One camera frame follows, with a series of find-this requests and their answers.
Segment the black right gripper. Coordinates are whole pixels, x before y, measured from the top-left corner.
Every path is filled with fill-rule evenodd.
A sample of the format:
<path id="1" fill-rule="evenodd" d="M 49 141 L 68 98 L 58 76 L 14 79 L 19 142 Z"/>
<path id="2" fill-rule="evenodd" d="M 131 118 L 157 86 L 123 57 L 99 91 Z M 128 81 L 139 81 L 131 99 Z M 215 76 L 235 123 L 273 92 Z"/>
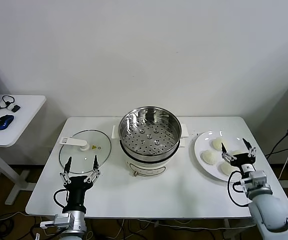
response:
<path id="1" fill-rule="evenodd" d="M 223 143 L 221 143 L 221 157 L 226 162 L 230 162 L 230 165 L 237 167 L 242 174 L 247 174 L 249 172 L 254 172 L 254 163 L 256 161 L 256 147 L 253 147 L 250 142 L 246 139 L 242 139 L 248 153 L 240 153 L 236 155 L 231 155 L 227 152 Z"/>

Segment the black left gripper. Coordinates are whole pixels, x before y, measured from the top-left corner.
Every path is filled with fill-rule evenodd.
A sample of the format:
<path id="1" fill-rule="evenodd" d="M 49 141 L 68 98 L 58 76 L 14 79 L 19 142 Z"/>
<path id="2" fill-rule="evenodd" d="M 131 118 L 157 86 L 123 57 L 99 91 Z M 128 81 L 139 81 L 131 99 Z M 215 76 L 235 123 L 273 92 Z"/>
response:
<path id="1" fill-rule="evenodd" d="M 93 183 L 97 181 L 101 172 L 99 169 L 99 163 L 97 155 L 94 156 L 93 169 L 86 175 L 69 177 L 72 164 L 72 157 L 68 158 L 67 163 L 64 165 L 63 172 L 59 173 L 63 184 L 66 185 L 65 189 L 68 191 L 68 200 L 66 206 L 63 208 L 63 212 L 80 211 L 87 212 L 84 206 L 86 191 L 93 187 Z"/>

